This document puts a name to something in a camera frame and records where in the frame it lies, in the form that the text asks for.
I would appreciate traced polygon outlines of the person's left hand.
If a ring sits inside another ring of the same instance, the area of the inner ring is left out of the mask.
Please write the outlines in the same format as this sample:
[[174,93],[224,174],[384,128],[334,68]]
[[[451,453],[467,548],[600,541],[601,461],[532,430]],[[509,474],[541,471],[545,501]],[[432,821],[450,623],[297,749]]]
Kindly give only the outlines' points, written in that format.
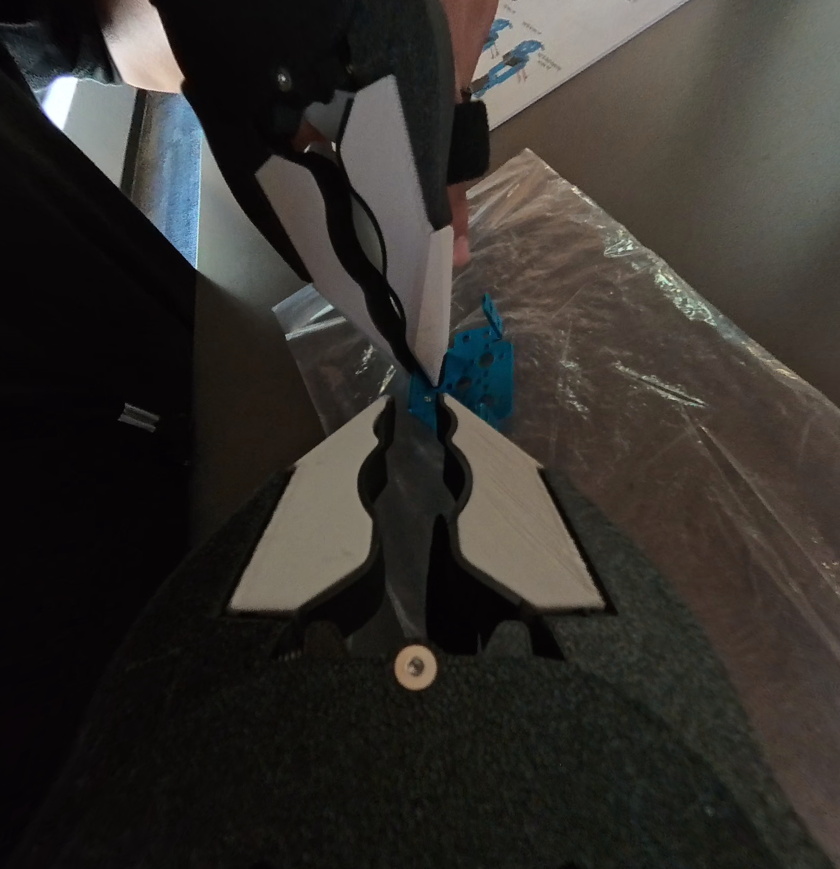
[[[462,105],[472,75],[496,17],[496,1],[442,1],[447,17],[454,60],[455,102]],[[452,263],[454,268],[466,266],[470,260],[469,206],[467,191],[486,172],[479,173],[448,188],[451,226],[454,234]]]

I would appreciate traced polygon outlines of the clear plastic bag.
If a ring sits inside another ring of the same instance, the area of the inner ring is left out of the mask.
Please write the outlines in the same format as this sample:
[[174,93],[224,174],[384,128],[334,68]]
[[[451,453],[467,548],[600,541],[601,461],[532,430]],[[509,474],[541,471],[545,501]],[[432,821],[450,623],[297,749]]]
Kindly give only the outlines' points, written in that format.
[[840,867],[840,411],[531,151],[471,199],[458,328],[490,289],[616,613],[306,679],[275,865]]

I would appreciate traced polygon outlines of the grey desk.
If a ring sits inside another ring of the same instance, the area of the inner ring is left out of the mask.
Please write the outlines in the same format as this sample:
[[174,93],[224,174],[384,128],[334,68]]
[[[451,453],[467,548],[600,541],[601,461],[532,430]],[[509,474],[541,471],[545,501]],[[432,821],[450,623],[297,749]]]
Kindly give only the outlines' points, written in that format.
[[695,609],[840,867],[840,2],[686,2],[499,126],[455,300]]

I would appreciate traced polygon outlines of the blue perforated metal bracket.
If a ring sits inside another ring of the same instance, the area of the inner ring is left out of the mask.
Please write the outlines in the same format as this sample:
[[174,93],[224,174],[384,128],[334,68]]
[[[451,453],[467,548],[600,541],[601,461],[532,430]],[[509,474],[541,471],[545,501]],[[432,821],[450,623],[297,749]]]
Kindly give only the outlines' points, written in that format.
[[514,347],[505,337],[503,322],[489,294],[482,298],[486,324],[458,332],[444,356],[442,380],[428,385],[412,375],[408,410],[436,429],[437,397],[448,395],[500,430],[514,409]]

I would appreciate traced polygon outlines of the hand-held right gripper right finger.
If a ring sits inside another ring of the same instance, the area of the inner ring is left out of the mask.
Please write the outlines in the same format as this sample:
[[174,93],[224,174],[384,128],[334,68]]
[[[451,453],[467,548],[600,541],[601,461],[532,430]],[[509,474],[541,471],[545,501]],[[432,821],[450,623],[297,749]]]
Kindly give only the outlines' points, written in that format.
[[449,522],[458,564],[535,612],[602,611],[540,463],[455,399],[442,400],[442,442],[461,472]]

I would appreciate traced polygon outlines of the white instruction manual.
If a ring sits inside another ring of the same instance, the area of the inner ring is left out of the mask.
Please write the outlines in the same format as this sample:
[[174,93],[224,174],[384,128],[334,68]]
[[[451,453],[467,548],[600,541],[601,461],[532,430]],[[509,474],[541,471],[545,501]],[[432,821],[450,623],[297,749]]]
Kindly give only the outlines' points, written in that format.
[[683,1],[501,1],[469,86],[491,129],[683,6]]

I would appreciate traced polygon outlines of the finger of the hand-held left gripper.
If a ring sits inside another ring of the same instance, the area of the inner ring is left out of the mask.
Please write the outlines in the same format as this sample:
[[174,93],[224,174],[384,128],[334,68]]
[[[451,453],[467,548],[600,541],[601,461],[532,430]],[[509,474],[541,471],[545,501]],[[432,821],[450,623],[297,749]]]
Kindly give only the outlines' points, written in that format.
[[409,372],[418,371],[402,304],[359,241],[340,169],[314,153],[274,154],[256,179],[317,292]]
[[449,224],[434,229],[426,213],[393,75],[354,95],[339,156],[377,221],[385,277],[402,303],[408,349],[438,385],[449,346],[454,233]]

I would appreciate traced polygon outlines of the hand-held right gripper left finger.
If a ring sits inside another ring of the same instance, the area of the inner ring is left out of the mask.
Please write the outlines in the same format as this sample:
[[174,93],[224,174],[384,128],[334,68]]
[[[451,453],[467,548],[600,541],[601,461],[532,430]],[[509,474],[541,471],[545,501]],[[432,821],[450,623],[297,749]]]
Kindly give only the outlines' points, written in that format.
[[233,592],[231,614],[298,616],[349,588],[377,556],[395,407],[382,396],[299,459]]

